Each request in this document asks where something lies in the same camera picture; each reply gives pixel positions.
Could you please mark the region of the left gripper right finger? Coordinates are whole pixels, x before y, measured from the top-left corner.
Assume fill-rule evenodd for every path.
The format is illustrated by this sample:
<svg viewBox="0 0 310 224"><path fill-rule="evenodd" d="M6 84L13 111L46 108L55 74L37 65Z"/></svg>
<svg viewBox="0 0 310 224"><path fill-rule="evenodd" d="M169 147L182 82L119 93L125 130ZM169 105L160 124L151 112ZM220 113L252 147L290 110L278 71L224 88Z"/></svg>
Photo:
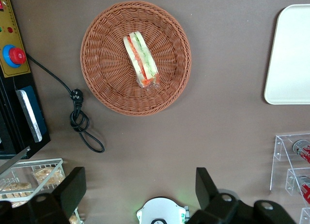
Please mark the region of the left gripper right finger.
<svg viewBox="0 0 310 224"><path fill-rule="evenodd" d="M294 224L294 219L278 203L258 200L251 207L234 195L219 192L206 168L196 168L196 197L201 209L188 224Z"/></svg>

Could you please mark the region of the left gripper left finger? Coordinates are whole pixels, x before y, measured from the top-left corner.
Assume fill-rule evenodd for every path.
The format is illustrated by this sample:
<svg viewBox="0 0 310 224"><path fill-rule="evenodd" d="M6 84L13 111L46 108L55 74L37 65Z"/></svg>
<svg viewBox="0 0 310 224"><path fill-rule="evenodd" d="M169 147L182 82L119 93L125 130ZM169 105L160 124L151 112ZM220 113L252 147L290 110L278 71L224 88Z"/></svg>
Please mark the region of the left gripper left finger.
<svg viewBox="0 0 310 224"><path fill-rule="evenodd" d="M76 167L54 189L40 193L27 203L13 208L9 201L0 203L2 224L68 224L87 190L84 167Z"/></svg>

